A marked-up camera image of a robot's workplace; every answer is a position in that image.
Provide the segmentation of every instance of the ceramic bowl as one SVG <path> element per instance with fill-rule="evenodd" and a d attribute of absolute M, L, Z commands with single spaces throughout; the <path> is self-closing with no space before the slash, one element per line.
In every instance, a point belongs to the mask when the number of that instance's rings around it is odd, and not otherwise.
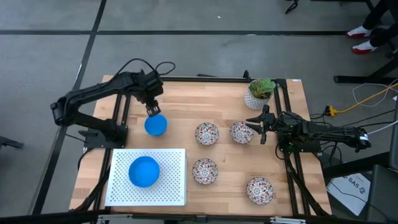
<path fill-rule="evenodd" d="M 272 200 L 274 189 L 267 179 L 255 177 L 248 182 L 246 193 L 256 205 L 266 205 Z"/>
<path fill-rule="evenodd" d="M 253 129 L 249 128 L 245 122 L 235 122 L 229 129 L 231 138 L 240 144 L 246 144 L 253 139 Z"/>
<path fill-rule="evenodd" d="M 218 176 L 218 167 L 211 159 L 199 159 L 192 167 L 192 176 L 199 184 L 211 184 Z"/>
<path fill-rule="evenodd" d="M 217 127 L 211 123 L 202 123 L 195 130 L 195 137 L 198 142 L 206 146 L 217 142 L 219 135 Z"/>

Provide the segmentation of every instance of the perforated white board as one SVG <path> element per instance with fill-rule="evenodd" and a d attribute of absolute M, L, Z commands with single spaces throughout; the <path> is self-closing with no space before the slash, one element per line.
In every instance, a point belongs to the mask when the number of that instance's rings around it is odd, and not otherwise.
<path fill-rule="evenodd" d="M 131 183 L 129 168 L 141 156 L 151 156 L 160 167 L 150 187 Z M 106 190 L 105 206 L 184 206 L 187 193 L 185 149 L 115 149 Z"/>

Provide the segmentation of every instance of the succulent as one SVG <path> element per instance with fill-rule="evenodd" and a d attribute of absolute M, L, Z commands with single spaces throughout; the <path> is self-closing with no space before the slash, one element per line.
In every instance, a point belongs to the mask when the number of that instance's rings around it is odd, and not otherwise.
<path fill-rule="evenodd" d="M 256 97 L 257 99 L 269 99 L 274 92 L 276 84 L 271 81 L 269 78 L 265 78 L 262 80 L 255 80 L 253 81 L 250 86 L 249 90 L 251 94 Z"/>

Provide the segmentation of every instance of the wooden table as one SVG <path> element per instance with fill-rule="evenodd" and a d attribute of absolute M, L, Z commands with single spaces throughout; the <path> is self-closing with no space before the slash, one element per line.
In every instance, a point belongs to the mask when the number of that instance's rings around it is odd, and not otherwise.
<path fill-rule="evenodd" d="M 107 81 L 111 76 L 104 76 Z M 307 102 L 300 80 L 287 80 L 292 111 L 309 119 Z M 126 148 L 185 148 L 187 152 L 187 204 L 184 207 L 112 207 L 112 212 L 173 213 L 207 215 L 289 216 L 292 209 L 284 161 L 275 156 L 277 137 L 267 133 L 267 142 L 260 145 L 255 134 L 248 145 L 235 143 L 229 136 L 229 127 L 260 115 L 244 104 L 247 83 L 165 82 L 164 94 L 157 97 L 168 127 L 162 136 L 145 132 L 147 117 L 144 105 L 131 98 L 127 125 L 129 137 Z M 284 99 L 280 90 L 282 110 Z M 116 96 L 97 101 L 94 116 L 111 118 Z M 274 99 L 269 106 L 276 114 Z M 203 122 L 211 122 L 220 131 L 220 138 L 212 146 L 202 146 L 195 139 L 195 129 Z M 94 149 L 81 162 L 70 208 L 79 206 L 98 182 L 104 149 Z M 200 185 L 191 175 L 192 165 L 207 157 L 216 162 L 219 174 L 211 185 Z M 301 153 L 305 183 L 323 209 L 331 213 L 322 169 L 311 153 Z M 274 188 L 274 198 L 264 206 L 255 205 L 246 196 L 246 184 L 253 177 L 265 177 Z M 103 191 L 101 206 L 104 207 Z M 296 186 L 298 209 L 303 213 L 300 191 Z"/>

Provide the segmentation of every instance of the red shoe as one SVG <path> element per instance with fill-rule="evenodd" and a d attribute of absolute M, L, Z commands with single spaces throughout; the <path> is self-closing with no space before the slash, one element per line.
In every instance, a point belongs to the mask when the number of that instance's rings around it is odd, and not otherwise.
<path fill-rule="evenodd" d="M 377 49 L 377 47 L 373 47 L 371 45 L 370 40 L 368 40 L 368 41 L 366 41 L 366 42 L 364 42 L 362 44 L 354 46 L 353 47 L 353 52 L 356 53 L 356 54 L 367 54 L 367 53 L 370 53 L 370 52 L 372 52 L 372 51 L 374 51 L 376 49 Z"/>
<path fill-rule="evenodd" d="M 363 26 L 359 26 L 351 31 L 346 33 L 346 36 L 349 38 L 364 38 L 369 37 L 373 30 L 367 30 Z"/>

